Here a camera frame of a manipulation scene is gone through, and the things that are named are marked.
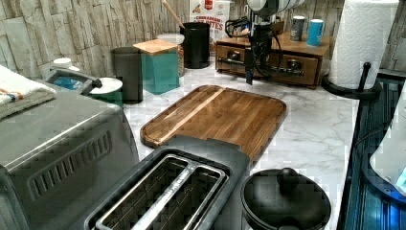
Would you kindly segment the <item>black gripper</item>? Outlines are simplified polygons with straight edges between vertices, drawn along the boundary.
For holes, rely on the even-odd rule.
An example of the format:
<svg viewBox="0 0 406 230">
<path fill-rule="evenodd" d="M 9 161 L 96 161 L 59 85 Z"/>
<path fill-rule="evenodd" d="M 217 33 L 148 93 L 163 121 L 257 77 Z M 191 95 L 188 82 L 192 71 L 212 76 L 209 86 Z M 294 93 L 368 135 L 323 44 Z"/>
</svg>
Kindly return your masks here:
<svg viewBox="0 0 406 230">
<path fill-rule="evenodd" d="M 269 18 L 261 19 L 257 15 L 251 16 L 250 46 L 252 56 L 245 57 L 246 82 L 253 84 L 254 67 L 264 68 L 271 53 L 273 23 Z"/>
</svg>

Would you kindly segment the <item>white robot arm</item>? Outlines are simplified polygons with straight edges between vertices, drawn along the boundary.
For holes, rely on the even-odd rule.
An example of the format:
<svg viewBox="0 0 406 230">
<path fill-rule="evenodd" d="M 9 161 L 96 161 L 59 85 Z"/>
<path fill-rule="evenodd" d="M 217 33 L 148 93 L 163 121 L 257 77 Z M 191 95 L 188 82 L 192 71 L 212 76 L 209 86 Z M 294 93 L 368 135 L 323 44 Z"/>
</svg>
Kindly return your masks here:
<svg viewBox="0 0 406 230">
<path fill-rule="evenodd" d="M 279 71 L 282 63 L 282 46 L 274 32 L 274 22 L 271 16 L 300 6 L 305 0 L 247 0 L 251 10 L 251 30 L 249 33 L 250 47 L 245 49 L 244 66 L 246 82 L 253 83 L 254 70 L 262 76 L 271 78 L 267 70 L 271 69 L 268 59 L 271 54 L 272 38 L 278 43 L 279 57 L 276 71 Z"/>
</svg>

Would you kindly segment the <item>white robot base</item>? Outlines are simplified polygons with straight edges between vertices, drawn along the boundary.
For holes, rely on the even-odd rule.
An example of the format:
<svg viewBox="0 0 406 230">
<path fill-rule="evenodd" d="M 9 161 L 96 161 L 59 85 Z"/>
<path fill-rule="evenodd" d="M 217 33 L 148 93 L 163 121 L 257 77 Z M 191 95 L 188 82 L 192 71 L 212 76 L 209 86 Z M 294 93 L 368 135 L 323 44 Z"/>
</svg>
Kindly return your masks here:
<svg viewBox="0 0 406 230">
<path fill-rule="evenodd" d="M 363 170 L 383 195 L 404 205 L 406 201 L 406 92 L 402 86 L 391 124 Z"/>
</svg>

